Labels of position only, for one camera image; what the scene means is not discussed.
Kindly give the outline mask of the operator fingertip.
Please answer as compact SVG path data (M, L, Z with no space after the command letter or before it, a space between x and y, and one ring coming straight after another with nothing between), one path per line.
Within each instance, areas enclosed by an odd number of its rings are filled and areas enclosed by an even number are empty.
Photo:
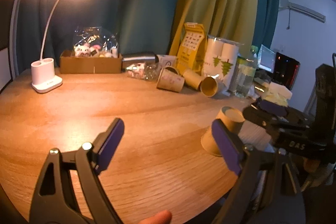
M143 219L139 224L170 224L172 213L168 210L160 211L154 216Z

